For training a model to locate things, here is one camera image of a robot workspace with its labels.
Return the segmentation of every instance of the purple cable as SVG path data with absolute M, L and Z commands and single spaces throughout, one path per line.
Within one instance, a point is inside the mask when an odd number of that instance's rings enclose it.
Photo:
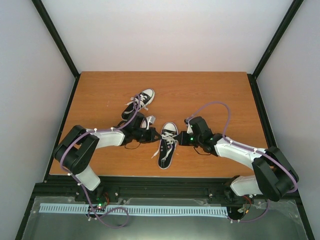
M 260 215 L 260 216 L 257 216 L 256 218 L 254 219 L 250 219 L 250 220 L 240 220 L 239 223 L 252 223 L 254 221 L 257 221 L 259 219 L 261 219 L 263 216 L 265 216 L 267 214 L 267 212 L 269 211 L 270 209 L 270 200 L 268 199 L 267 200 L 267 206 L 266 206 L 266 209 L 264 210 L 264 212 Z
M 133 109 L 134 109 L 134 114 L 133 114 L 133 116 L 132 116 L 124 125 L 122 125 L 122 126 L 120 126 L 120 127 L 118 127 L 118 128 L 115 128 L 116 130 L 123 129 L 123 128 L 124 128 L 125 126 L 127 126 L 127 125 L 135 118 L 135 116 L 137 115 L 137 113 L 138 113 L 138 111 L 139 111 L 139 107 L 138 107 L 138 106 L 140 106 L 140 96 L 139 96 L 139 94 L 136 94 L 136 95 L 134 96 L 134 99 L 135 99 L 135 98 L 138 99 L 138 103 L 137 103 L 137 105 L 136 105 L 136 104 L 135 104 L 135 101 L 133 100 Z M 113 130 L 112 130 L 111 128 L 108 128 L 108 129 L 102 129 L 102 130 L 100 130 L 99 132 L 100 132 L 100 133 L 105 133 L 105 132 L 110 132 L 110 131 L 113 131 Z M 68 154 L 68 152 L 70 151 L 70 149 L 71 149 L 74 145 L 76 145 L 76 143 L 79 142 L 82 138 L 84 138 L 85 136 L 87 136 L 87 135 L 89 135 L 89 134 L 91 134 L 91 133 L 95 133 L 95 131 L 94 131 L 94 130 L 90 130 L 90 131 L 87 131 L 87 132 L 85 132 L 84 134 L 80 135 L 79 137 L 77 137 L 77 138 L 66 148 L 66 150 L 65 150 L 65 152 L 64 152 L 64 154 L 62 155 L 61 160 L 60 160 L 60 168 L 61 168 L 63 171 L 65 171 L 65 172 L 67 172 L 68 174 L 70 174 L 70 176 L 72 176 L 73 179 L 74 179 L 77 183 L 79 183 L 79 184 L 81 184 L 81 181 L 80 181 L 75 175 L 73 175 L 72 172 L 70 172 L 67 168 L 65 168 L 64 165 L 63 165 L 63 163 L 64 163 L 65 157 L 67 156 L 67 154 Z M 115 207 L 115 208 L 107 211 L 107 212 L 104 213 L 103 215 L 98 216 L 97 213 L 96 213 L 96 211 L 95 211 L 95 209 L 94 209 L 94 207 L 93 207 L 93 205 L 92 205 L 92 203 L 91 203 L 91 201 L 90 201 L 90 198 L 89 198 L 87 189 L 83 186 L 83 184 L 81 184 L 81 187 L 82 187 L 82 189 L 83 189 L 83 191 L 84 191 L 84 194 L 85 194 L 85 196 L 86 196 L 86 199 L 88 200 L 88 203 L 89 203 L 89 205 L 90 205 L 90 208 L 91 208 L 92 212 L 94 213 L 96 219 L 99 220 L 99 222 L 101 222 L 102 224 L 104 224 L 104 225 L 107 226 L 108 228 L 112 228 L 112 229 L 122 228 L 122 227 L 124 227 L 124 226 L 128 223 L 128 221 L 129 221 L 129 213 L 128 213 L 128 211 L 127 211 L 124 207 Z M 113 212 L 113 211 L 115 211 L 115 210 L 123 210 L 123 211 L 125 212 L 127 218 L 126 218 L 126 221 L 125 221 L 124 224 L 122 224 L 122 225 L 120 225 L 120 226 L 111 226 L 111 225 L 109 225 L 109 224 L 107 224 L 107 223 L 105 223 L 105 222 L 103 222 L 103 221 L 101 220 L 101 218 L 105 217 L 106 215 L 108 215 L 109 213 L 111 213 L 111 212 Z
M 226 131 L 227 131 L 227 127 L 229 125 L 229 122 L 230 122 L 230 116 L 231 116 L 231 111 L 230 111 L 230 108 L 227 104 L 225 104 L 224 102 L 221 102 L 221 101 L 211 101 L 205 105 L 203 105 L 202 107 L 200 107 L 194 114 L 192 114 L 190 117 L 186 118 L 186 121 L 187 123 L 197 114 L 199 113 L 202 109 L 208 107 L 209 105 L 211 104 L 221 104 L 223 106 L 226 107 L 227 109 L 227 112 L 228 112 L 228 118 L 226 120 L 226 123 L 225 123 L 225 126 L 224 126 L 224 129 L 223 129 L 223 133 L 222 133 L 222 137 L 223 139 L 231 144 L 231 145 L 234 145 L 236 147 L 239 147 L 241 149 L 244 149 L 244 150 L 247 150 L 247 151 L 250 151 L 250 152 L 255 152 L 255 148 L 251 148 L 251 147 L 247 147 L 247 146 L 243 146 L 241 144 L 238 144 L 236 142 L 230 142 L 227 138 L 226 138 Z M 277 162 L 276 160 L 274 160 L 272 157 L 270 157 L 269 155 L 265 154 L 264 152 L 262 151 L 259 151 L 257 150 L 256 151 L 257 154 L 261 154 L 262 156 L 264 156 L 265 158 L 269 159 L 271 162 L 273 162 L 275 165 L 277 165 L 282 171 L 284 171 L 285 174 L 288 175 L 288 177 L 290 178 L 290 180 L 292 181 L 294 187 L 292 190 L 289 190 L 288 193 L 293 193 L 295 192 L 297 189 L 298 189 L 298 184 L 297 184 L 297 181 L 295 180 L 295 178 L 290 174 L 290 172 L 288 172 L 287 169 L 285 169 L 285 167 L 283 167 L 279 162 Z

